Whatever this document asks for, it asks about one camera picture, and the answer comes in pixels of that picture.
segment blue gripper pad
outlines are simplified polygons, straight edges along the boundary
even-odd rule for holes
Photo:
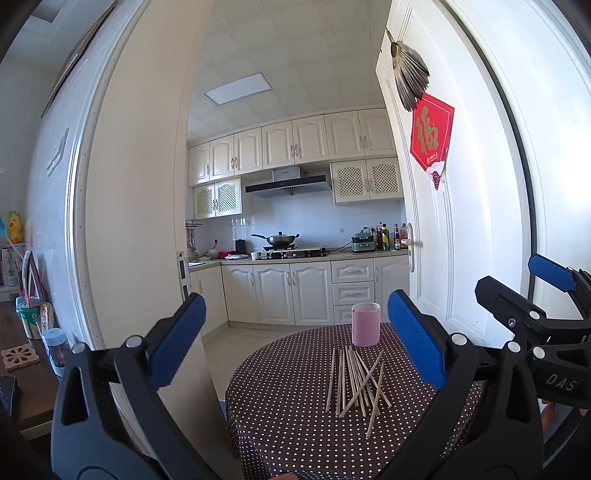
[[[563,292],[574,290],[577,287],[577,283],[570,271],[546,257],[537,254],[532,255],[530,261],[527,262],[527,266],[536,277]]]
[[[390,294],[388,317],[421,379],[441,389],[446,380],[445,329],[435,317],[419,312],[402,290]]]
[[[191,302],[183,304],[174,314],[167,336],[150,356],[148,384],[157,390],[170,385],[173,378],[205,323],[205,300],[196,293]]]

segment pink cup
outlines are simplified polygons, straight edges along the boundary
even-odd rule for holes
[[[377,303],[357,303],[352,307],[351,340],[355,346],[374,346],[379,342],[380,307]]]

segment yellow toy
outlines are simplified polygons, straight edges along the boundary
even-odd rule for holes
[[[8,216],[8,238],[13,244],[22,242],[22,222],[18,212],[9,212]]]

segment green appliance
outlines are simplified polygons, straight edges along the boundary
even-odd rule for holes
[[[351,237],[353,252],[373,252],[375,250],[374,233],[366,226]]]

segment round table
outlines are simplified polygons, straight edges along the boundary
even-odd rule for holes
[[[368,368],[384,350],[382,389],[392,403],[387,408],[380,401],[381,416],[366,440],[369,415],[363,418],[359,408],[342,419],[335,415],[336,373],[330,411],[324,411],[333,347],[338,365],[339,348],[350,344],[351,325],[306,330],[258,349],[238,367],[226,391],[226,414],[245,480],[286,472],[300,480],[373,478],[400,449],[435,391],[420,380],[392,326],[383,323],[379,344],[355,348]],[[474,383],[447,451],[454,448],[479,397],[480,385]]]

